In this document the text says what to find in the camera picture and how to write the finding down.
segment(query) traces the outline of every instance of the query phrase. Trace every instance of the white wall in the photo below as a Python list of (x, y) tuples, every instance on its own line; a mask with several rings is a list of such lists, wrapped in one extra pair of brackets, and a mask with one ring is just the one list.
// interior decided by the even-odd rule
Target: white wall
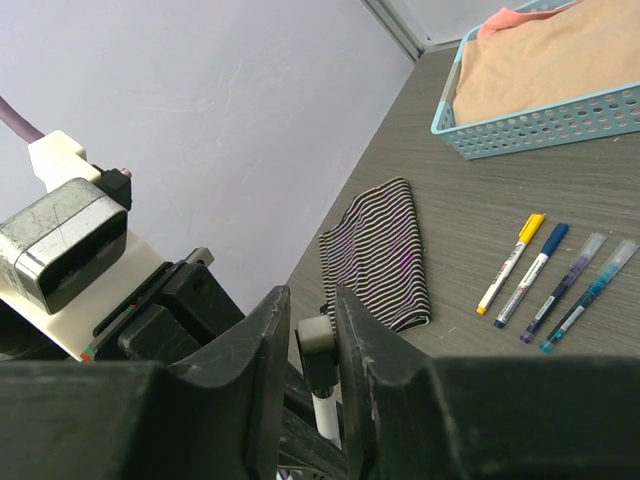
[(502, 7), (516, 8), (528, 0), (382, 0), (422, 45), (459, 40)]
[[(210, 247), (244, 310), (287, 280), (412, 68), (359, 0), (0, 6), (0, 94), (130, 168), (131, 228), (172, 260)], [(0, 166), (4, 219), (44, 188), (5, 128)]]

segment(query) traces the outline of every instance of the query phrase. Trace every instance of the yellow marker cap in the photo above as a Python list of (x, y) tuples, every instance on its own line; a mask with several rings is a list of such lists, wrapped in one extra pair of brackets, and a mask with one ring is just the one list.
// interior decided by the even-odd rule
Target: yellow marker cap
[(529, 220), (527, 220), (527, 223), (522, 227), (522, 230), (520, 230), (520, 238), (518, 241), (528, 245), (540, 228), (540, 225), (544, 222), (544, 218), (545, 216), (542, 213), (534, 213), (531, 215)]

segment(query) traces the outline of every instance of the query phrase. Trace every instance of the striped cloth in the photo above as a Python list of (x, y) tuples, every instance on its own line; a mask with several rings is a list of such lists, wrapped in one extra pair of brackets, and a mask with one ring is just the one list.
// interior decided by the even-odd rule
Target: striped cloth
[(320, 260), (332, 322), (336, 285), (344, 285), (394, 332), (429, 323), (422, 243), (405, 179), (358, 195), (342, 221), (320, 235)]

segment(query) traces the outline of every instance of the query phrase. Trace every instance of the marker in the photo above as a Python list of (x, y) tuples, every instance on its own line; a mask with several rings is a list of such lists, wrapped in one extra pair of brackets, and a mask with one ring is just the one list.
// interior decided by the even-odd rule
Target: marker
[(551, 331), (547, 339), (540, 345), (540, 350), (549, 353), (553, 350), (553, 347), (558, 343), (566, 334), (571, 325), (573, 325), (580, 314), (584, 312), (589, 305), (596, 299), (598, 295), (604, 290), (604, 287), (611, 281), (613, 277), (620, 271), (625, 263), (631, 258), (631, 256), (638, 249), (638, 244), (631, 240), (624, 240), (617, 248), (611, 258), (605, 263), (598, 274), (598, 278), (593, 282), (589, 288), (582, 294), (573, 307), (567, 312), (567, 314), (560, 320), (558, 325)]
[(544, 302), (542, 308), (538, 311), (536, 316), (533, 318), (529, 326), (527, 327), (526, 332), (522, 334), (520, 340), (524, 343), (531, 343), (533, 337), (536, 332), (540, 329), (544, 321), (549, 318), (551, 312), (556, 308), (560, 299), (564, 296), (564, 294), (569, 290), (569, 287), (573, 285), (573, 282), (576, 281), (580, 273), (589, 265), (591, 259), (596, 254), (596, 252), (600, 249), (604, 241), (607, 237), (601, 233), (592, 233), (585, 244), (582, 246), (580, 253), (576, 256), (575, 260), (571, 264), (569, 271), (564, 276), (558, 286), (551, 292), (547, 301)]
[(507, 258), (507, 261), (502, 264), (498, 275), (496, 275), (496, 278), (493, 279), (493, 282), (491, 283), (491, 285), (489, 285), (487, 293), (484, 294), (484, 297), (482, 297), (482, 300), (480, 300), (480, 303), (478, 304), (478, 308), (476, 309), (476, 311), (480, 315), (484, 315), (485, 313), (487, 313), (487, 308), (489, 308), (489, 305), (491, 305), (493, 298), (496, 296), (500, 288), (502, 288), (502, 284), (511, 273), (511, 270), (513, 270), (513, 267), (520, 258), (520, 255), (522, 255), (522, 252), (524, 252), (524, 249), (536, 234), (536, 232), (540, 228), (540, 225), (542, 225), (542, 222), (544, 222), (544, 215), (540, 213), (534, 213), (529, 217), (527, 223), (524, 224), (524, 227), (522, 227), (522, 230), (520, 230), (516, 247), (513, 249), (513, 252), (511, 252), (511, 255), (509, 255), (509, 258)]
[(522, 277), (522, 280), (520, 280), (516, 291), (513, 292), (513, 295), (511, 295), (511, 298), (509, 298), (509, 301), (505, 304), (504, 308), (498, 315), (498, 318), (493, 322), (494, 327), (502, 328), (507, 324), (509, 317), (511, 317), (513, 312), (516, 311), (516, 308), (518, 308), (518, 305), (520, 305), (520, 302), (529, 291), (529, 287), (533, 285), (533, 282), (544, 268), (547, 260), (549, 260), (551, 255), (553, 255), (553, 252), (556, 251), (556, 248), (558, 248), (558, 245), (560, 245), (560, 242), (562, 242), (562, 239), (568, 231), (569, 225), (566, 223), (559, 223), (556, 225), (556, 228), (553, 229), (553, 232), (551, 232), (547, 241), (544, 242), (542, 250), (529, 267), (529, 270), (524, 277)]

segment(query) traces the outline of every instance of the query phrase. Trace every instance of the basket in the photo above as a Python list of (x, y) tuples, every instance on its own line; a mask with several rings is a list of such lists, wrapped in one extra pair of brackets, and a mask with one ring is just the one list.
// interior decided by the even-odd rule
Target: basket
[[(516, 10), (535, 12), (567, 3), (570, 1), (534, 0)], [(462, 39), (431, 124), (431, 132), (467, 160), (640, 131), (640, 82), (457, 126), (451, 105), (462, 52), (479, 29), (474, 28)]]

